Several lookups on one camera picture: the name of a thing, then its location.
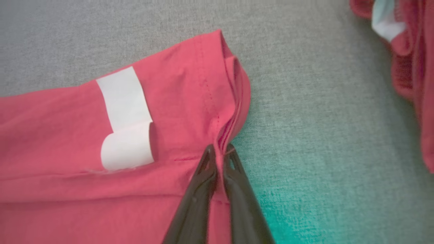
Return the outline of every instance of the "teal surface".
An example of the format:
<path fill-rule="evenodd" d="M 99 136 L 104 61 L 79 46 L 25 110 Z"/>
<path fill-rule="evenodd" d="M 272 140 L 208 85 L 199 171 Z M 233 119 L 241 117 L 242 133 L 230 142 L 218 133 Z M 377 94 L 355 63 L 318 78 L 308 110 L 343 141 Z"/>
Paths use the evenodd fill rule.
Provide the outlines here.
<path fill-rule="evenodd" d="M 333 35 L 318 23 L 321 39 L 260 36 L 272 44 L 241 59 L 252 101 L 233 144 L 277 243 L 434 243 L 413 108 L 369 23 L 345 16 Z"/>

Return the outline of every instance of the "gray upholstery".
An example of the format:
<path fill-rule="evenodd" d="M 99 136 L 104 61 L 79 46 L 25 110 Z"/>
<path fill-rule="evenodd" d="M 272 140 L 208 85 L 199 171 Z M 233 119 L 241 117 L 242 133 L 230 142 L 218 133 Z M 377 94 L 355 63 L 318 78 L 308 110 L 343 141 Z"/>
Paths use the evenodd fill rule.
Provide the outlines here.
<path fill-rule="evenodd" d="M 234 145 L 276 241 L 434 243 L 434 177 L 369 23 L 347 0 L 268 2 L 4 0 L 0 96 L 80 85 L 222 29 L 252 86 Z"/>

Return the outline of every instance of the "red clothing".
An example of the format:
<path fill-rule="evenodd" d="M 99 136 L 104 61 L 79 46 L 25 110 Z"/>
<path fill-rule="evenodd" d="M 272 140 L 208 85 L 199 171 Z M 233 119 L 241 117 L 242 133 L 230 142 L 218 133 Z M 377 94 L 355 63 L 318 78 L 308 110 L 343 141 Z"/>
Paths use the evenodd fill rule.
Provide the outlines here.
<path fill-rule="evenodd" d="M 434 173 L 434 1 L 398 0 L 395 16 L 405 30 L 390 42 L 395 90 L 412 101 L 421 125 L 422 155 Z M 372 17 L 373 0 L 350 0 L 360 17 Z"/>
<path fill-rule="evenodd" d="M 0 98 L 0 243 L 161 243 L 203 150 L 221 171 L 249 103 L 220 31 L 78 87 Z M 230 242 L 221 182 L 211 244 Z"/>

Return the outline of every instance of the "clip jaw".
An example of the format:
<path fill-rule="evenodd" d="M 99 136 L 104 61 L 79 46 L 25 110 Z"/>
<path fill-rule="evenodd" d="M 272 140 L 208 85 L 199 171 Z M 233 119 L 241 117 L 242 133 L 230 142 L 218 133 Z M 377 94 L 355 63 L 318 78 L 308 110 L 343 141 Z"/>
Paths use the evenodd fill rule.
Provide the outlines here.
<path fill-rule="evenodd" d="M 215 151 L 207 146 L 191 179 L 163 244 L 205 244 L 208 210 L 217 180 Z M 230 201 L 233 244 L 274 244 L 249 179 L 232 144 L 227 146 L 223 166 L 224 188 Z"/>
<path fill-rule="evenodd" d="M 232 144 L 227 146 L 223 178 L 226 195 L 230 202 L 232 243 L 274 244 L 271 231 Z"/>
<path fill-rule="evenodd" d="M 208 209 L 217 178 L 215 159 L 214 147 L 207 146 L 173 217 L 163 244 L 207 242 Z"/>

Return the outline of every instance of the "fabric fold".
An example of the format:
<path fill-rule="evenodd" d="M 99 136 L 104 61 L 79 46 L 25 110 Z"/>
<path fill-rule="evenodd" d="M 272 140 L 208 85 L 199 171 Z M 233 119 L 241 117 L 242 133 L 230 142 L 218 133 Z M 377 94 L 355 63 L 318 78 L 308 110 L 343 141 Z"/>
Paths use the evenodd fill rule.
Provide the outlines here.
<path fill-rule="evenodd" d="M 104 141 L 117 133 L 113 118 L 137 115 L 129 105 L 137 100 L 117 97 L 127 85 L 122 79 L 115 81 L 119 91 L 110 90 L 111 104 L 122 105 L 115 113 L 99 79 L 0 98 L 0 242 L 161 243 L 207 145 L 214 144 L 222 166 L 246 120 L 250 84 L 220 30 L 107 76 L 125 70 L 134 71 L 152 123 L 149 138 L 121 128 L 111 140 L 123 152 L 148 140 L 153 162 L 124 164 L 109 147 L 116 162 L 103 164 Z M 142 120 L 128 126 L 144 128 Z M 229 204 L 219 186 L 210 203 L 211 244 L 230 242 Z"/>
<path fill-rule="evenodd" d="M 414 104 L 421 126 L 422 155 L 431 173 L 434 173 L 433 5 L 433 1 L 426 0 L 350 0 L 352 11 L 362 18 L 372 17 L 373 29 L 388 42 L 393 86 Z M 388 25 L 378 25 L 381 20 Z"/>

